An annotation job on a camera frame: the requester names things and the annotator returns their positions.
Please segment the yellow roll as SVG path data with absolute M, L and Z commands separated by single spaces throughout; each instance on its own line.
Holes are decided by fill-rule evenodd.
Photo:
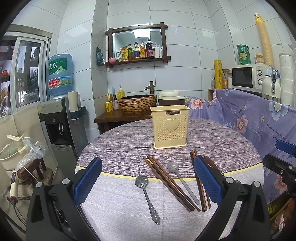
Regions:
M 222 77 L 222 61 L 215 59 L 214 60 L 214 74 L 215 74 L 215 88 L 223 88 L 223 77 Z

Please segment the steel spoon patterned handle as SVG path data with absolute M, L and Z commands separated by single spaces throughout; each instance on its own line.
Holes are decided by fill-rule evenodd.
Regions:
M 138 188 L 141 188 L 143 190 L 143 192 L 144 192 L 145 199 L 147 201 L 147 204 L 148 204 L 148 207 L 149 207 L 149 212 L 150 212 L 150 215 L 151 215 L 151 218 L 152 218 L 153 222 L 156 225 L 160 225 L 161 224 L 160 217 L 159 217 L 156 209 L 154 208 L 153 204 L 151 203 L 151 201 L 149 199 L 149 196 L 147 194 L 147 191 L 146 191 L 146 186 L 149 183 L 148 177 L 145 176 L 145 175 L 139 175 L 139 176 L 136 177 L 134 183 Z

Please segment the purple striped tablecloth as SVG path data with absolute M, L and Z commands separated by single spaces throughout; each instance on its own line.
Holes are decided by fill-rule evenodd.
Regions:
M 145 162 L 153 157 L 198 206 L 200 194 L 190 157 L 209 157 L 225 175 L 244 184 L 264 182 L 261 158 L 243 135 L 213 120 L 191 118 L 184 147 L 155 149 L 151 120 L 109 130 L 86 146 L 77 163 L 102 160 L 82 210 L 101 240 L 195 240 L 217 209 L 188 211 Z

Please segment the water dispenser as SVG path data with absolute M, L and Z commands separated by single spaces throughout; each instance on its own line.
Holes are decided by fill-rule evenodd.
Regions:
M 74 175 L 82 150 L 88 145 L 82 115 L 85 107 L 70 112 L 67 96 L 52 99 L 42 106 L 42 114 L 54 157 L 64 177 Z

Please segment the green instant noodle cups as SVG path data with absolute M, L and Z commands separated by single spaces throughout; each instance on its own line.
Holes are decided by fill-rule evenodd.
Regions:
M 237 55 L 239 65 L 248 65 L 251 64 L 249 47 L 247 45 L 237 45 Z

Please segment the purple floral cloth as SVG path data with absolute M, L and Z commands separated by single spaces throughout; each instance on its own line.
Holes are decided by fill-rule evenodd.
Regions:
M 219 89 L 214 99 L 192 97 L 188 104 L 187 149 L 209 157 L 222 173 L 250 184 L 258 180 L 267 203 L 287 186 L 262 166 L 272 154 L 295 166 L 295 157 L 275 147 L 295 144 L 295 108 L 235 89 Z

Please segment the white cup stack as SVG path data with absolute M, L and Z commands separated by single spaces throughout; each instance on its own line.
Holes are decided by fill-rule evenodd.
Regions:
M 278 55 L 280 62 L 281 102 L 295 104 L 295 58 L 286 53 Z

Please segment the bronze faucet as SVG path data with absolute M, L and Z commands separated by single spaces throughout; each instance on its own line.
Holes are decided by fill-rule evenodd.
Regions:
M 144 89 L 145 90 L 149 90 L 150 91 L 150 94 L 154 94 L 154 88 L 155 88 L 154 82 L 153 81 L 150 81 L 149 82 L 149 86 L 145 87 Z

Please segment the brown wooden chopstick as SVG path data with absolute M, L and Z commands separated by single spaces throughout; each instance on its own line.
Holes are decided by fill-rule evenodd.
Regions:
M 198 183 L 201 187 L 200 197 L 203 198 L 202 207 L 204 208 L 204 211 L 207 211 L 208 209 L 211 209 L 211 201 L 210 201 L 210 198 L 208 196 L 208 193 L 206 192 L 206 189 L 205 189 L 203 183 L 201 182 L 201 179 L 198 177 L 197 180 L 198 180 Z
M 151 156 L 143 157 L 146 163 L 158 176 L 159 180 L 168 188 L 168 190 L 175 196 L 175 198 L 184 206 L 184 208 L 189 211 L 198 211 L 201 209 L 187 196 L 187 194 L 176 184 L 173 178 L 165 171 L 161 164 Z
M 197 156 L 197 151 L 196 150 L 191 150 L 191 159 L 192 159 L 192 165 L 194 166 L 194 161 L 195 158 Z M 197 186 L 198 186 L 198 191 L 199 191 L 199 196 L 201 199 L 201 207 L 202 207 L 202 212 L 207 211 L 207 207 L 206 207 L 206 202 L 205 202 L 205 196 L 204 196 L 204 190 L 202 187 L 202 183 L 201 180 L 199 179 L 198 175 L 195 173 L 195 177 L 196 177 L 196 182 L 197 182 Z
M 205 161 L 208 163 L 209 166 L 211 166 L 212 168 L 218 170 L 221 174 L 223 174 L 221 172 L 221 170 L 214 164 L 214 162 L 207 156 L 204 156 Z

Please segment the yellow mug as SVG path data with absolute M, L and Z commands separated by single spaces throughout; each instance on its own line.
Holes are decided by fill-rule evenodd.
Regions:
M 112 101 L 107 101 L 105 103 L 105 108 L 106 108 L 106 111 L 107 112 L 111 112 L 114 110 L 114 107 L 113 107 L 113 102 Z

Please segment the yellow soap bottle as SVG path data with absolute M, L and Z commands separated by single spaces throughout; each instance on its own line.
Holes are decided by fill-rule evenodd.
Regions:
M 116 98 L 117 99 L 121 99 L 125 97 L 125 91 L 123 90 L 123 88 L 121 87 L 121 85 L 119 86 L 119 90 L 118 92 L 116 93 Z

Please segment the dark soy sauce bottle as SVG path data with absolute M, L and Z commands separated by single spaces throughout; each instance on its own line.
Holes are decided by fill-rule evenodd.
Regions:
M 155 58 L 154 43 L 151 41 L 151 39 L 148 39 L 145 49 L 146 49 L 147 59 L 154 59 Z

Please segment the woven basket sink bowl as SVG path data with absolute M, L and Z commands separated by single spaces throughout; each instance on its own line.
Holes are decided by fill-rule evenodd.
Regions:
M 154 94 L 131 95 L 118 99 L 119 109 L 124 113 L 143 113 L 156 106 L 157 96 Z

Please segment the white electric pot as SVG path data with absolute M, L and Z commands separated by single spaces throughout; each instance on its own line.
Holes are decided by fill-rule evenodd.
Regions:
M 10 142 L 3 147 L 1 150 L 1 164 L 4 170 L 11 174 L 16 170 L 17 164 L 22 160 L 22 158 L 29 152 L 29 147 L 25 144 L 25 141 L 30 141 L 30 137 L 20 137 L 7 135 L 6 136 Z

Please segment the grey translucent plastic spoon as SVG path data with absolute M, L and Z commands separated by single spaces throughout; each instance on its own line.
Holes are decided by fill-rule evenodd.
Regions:
M 183 186 L 185 187 L 185 189 L 187 190 L 187 192 L 189 193 L 189 195 L 192 197 L 192 199 L 194 200 L 194 202 L 197 205 L 200 205 L 201 202 L 200 200 L 196 197 L 196 195 L 192 192 L 192 190 L 190 189 L 190 187 L 187 185 L 187 183 L 184 181 L 184 179 L 181 177 L 181 175 L 179 174 L 179 165 L 178 163 L 174 162 L 174 161 L 169 161 L 167 163 L 167 169 L 170 172 L 173 172 L 177 175 L 178 179 L 182 182 Z

